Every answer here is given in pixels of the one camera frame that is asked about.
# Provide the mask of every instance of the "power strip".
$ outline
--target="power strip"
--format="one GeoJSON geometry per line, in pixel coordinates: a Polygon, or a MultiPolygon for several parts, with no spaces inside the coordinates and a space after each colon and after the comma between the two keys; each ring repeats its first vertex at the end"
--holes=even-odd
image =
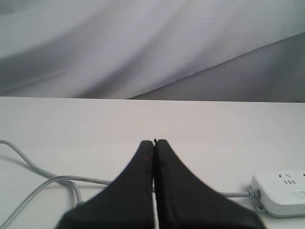
{"type": "Polygon", "coordinates": [[[258,211],[274,217],[305,215],[305,171],[255,174],[251,186],[261,192],[258,211]]]}

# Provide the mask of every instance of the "white table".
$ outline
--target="white table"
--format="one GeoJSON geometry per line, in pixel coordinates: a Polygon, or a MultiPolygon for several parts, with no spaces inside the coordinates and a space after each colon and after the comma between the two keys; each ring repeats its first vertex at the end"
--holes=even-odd
{"type": "MultiPolygon", "coordinates": [[[[243,191],[260,170],[305,169],[305,104],[0,98],[0,139],[58,175],[115,179],[139,142],[154,138],[167,139],[212,188],[243,191]]],[[[0,222],[45,181],[21,165],[0,145],[0,222]]],[[[85,199],[101,190],[80,187],[85,199]]],[[[251,208],[247,198],[236,201],[251,208]]],[[[53,184],[9,228],[51,229],[72,205],[71,193],[53,184]]],[[[305,217],[260,216],[270,229],[305,225],[305,217]]]]}

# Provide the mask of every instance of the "electrical outlet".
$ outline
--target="electrical outlet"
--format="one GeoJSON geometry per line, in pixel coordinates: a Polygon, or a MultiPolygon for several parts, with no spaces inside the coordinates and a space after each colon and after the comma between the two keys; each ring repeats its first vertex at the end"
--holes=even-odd
{"type": "Polygon", "coordinates": [[[305,170],[255,174],[251,186],[261,191],[259,202],[270,215],[305,216],[305,170]]]}

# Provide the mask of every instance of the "white cable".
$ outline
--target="white cable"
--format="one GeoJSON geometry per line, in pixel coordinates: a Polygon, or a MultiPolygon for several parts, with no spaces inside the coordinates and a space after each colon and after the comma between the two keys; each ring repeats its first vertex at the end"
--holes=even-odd
{"type": "Polygon", "coordinates": [[[53,182],[60,182],[60,181],[62,182],[67,180],[89,182],[89,183],[101,184],[101,185],[109,185],[111,183],[111,181],[108,180],[100,180],[100,179],[94,179],[89,177],[78,177],[78,176],[58,176],[51,178],[45,181],[44,183],[42,183],[31,194],[29,194],[29,196],[16,208],[16,210],[0,226],[0,229],[6,229],[14,221],[14,219],[20,214],[20,212],[22,212],[22,210],[28,205],[28,203],[30,203],[30,201],[48,185],[52,184],[53,182]]]}
{"type": "MultiPolygon", "coordinates": [[[[19,156],[22,157],[22,159],[38,174],[43,175],[44,177],[50,178],[49,180],[42,183],[38,188],[36,188],[17,208],[16,210],[8,217],[8,219],[0,226],[0,229],[6,229],[13,221],[14,219],[22,212],[22,210],[30,203],[30,201],[38,195],[44,188],[46,188],[49,184],[53,182],[62,183],[65,185],[70,186],[76,195],[77,203],[76,206],[79,206],[83,204],[83,200],[81,197],[81,192],[76,186],[75,183],[71,182],[71,180],[75,181],[82,181],[82,182],[89,182],[89,183],[95,183],[95,184],[101,184],[101,185],[109,185],[112,183],[112,181],[108,180],[101,180],[101,179],[95,179],[95,178],[89,178],[89,177],[78,177],[78,176],[56,176],[53,173],[50,173],[38,166],[36,166],[18,147],[16,147],[13,143],[6,141],[6,140],[0,140],[0,144],[5,144],[9,146],[11,149],[13,149],[19,156]]],[[[260,198],[260,190],[258,189],[251,189],[247,192],[239,192],[239,193],[229,193],[229,192],[220,192],[221,195],[227,198],[244,198],[244,197],[252,197],[252,198],[260,198]]]]}
{"type": "MultiPolygon", "coordinates": [[[[6,141],[6,140],[1,140],[0,139],[0,144],[4,144],[7,145],[8,147],[10,147],[12,150],[14,150],[20,157],[22,157],[22,159],[38,174],[46,177],[46,178],[53,178],[53,177],[57,177],[56,174],[50,173],[40,167],[38,167],[37,165],[35,165],[17,146],[15,146],[13,143],[6,141]]],[[[68,185],[69,187],[71,187],[74,192],[75,192],[75,196],[77,199],[77,203],[76,205],[78,205],[79,202],[82,202],[82,197],[81,197],[81,192],[80,189],[75,185],[75,183],[71,182],[71,181],[63,181],[61,182],[62,184],[68,185]]]]}
{"type": "Polygon", "coordinates": [[[220,194],[227,198],[250,197],[249,192],[220,192],[220,194]]]}

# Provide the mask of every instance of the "white cloth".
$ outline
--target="white cloth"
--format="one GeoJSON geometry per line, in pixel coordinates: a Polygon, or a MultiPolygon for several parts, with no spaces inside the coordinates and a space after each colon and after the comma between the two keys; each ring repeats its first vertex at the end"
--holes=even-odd
{"type": "Polygon", "coordinates": [[[0,95],[130,98],[305,31],[304,0],[0,0],[0,95]]]}

